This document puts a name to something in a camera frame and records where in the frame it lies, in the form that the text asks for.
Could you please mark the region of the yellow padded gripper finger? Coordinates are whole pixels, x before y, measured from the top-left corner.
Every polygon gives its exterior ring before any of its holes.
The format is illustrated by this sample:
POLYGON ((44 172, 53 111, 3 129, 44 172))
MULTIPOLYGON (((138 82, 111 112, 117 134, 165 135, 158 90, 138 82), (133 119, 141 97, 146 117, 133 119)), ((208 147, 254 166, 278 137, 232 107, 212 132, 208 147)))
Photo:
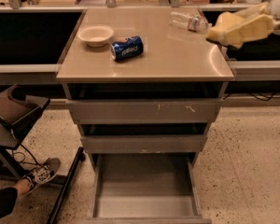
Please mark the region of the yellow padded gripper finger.
POLYGON ((235 14, 237 16, 240 16, 242 18, 247 18, 249 16, 252 15, 259 15, 259 14, 266 14, 267 13, 267 9, 268 9, 268 2, 263 2, 257 5, 254 5, 252 7, 248 7, 245 9, 241 9, 239 11, 236 11, 235 14))
POLYGON ((266 38, 273 30, 274 19, 272 16, 261 14, 253 15, 246 19, 236 16, 224 29, 222 44, 240 48, 246 42, 266 38))

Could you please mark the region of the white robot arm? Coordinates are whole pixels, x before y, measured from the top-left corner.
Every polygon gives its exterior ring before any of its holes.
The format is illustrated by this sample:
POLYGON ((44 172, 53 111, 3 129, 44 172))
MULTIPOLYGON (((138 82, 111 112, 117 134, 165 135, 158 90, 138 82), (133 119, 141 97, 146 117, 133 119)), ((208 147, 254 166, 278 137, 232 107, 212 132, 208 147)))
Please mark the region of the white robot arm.
POLYGON ((219 42, 239 49, 245 42, 280 35, 280 0, 271 0, 235 13, 224 12, 217 24, 222 28, 219 42))

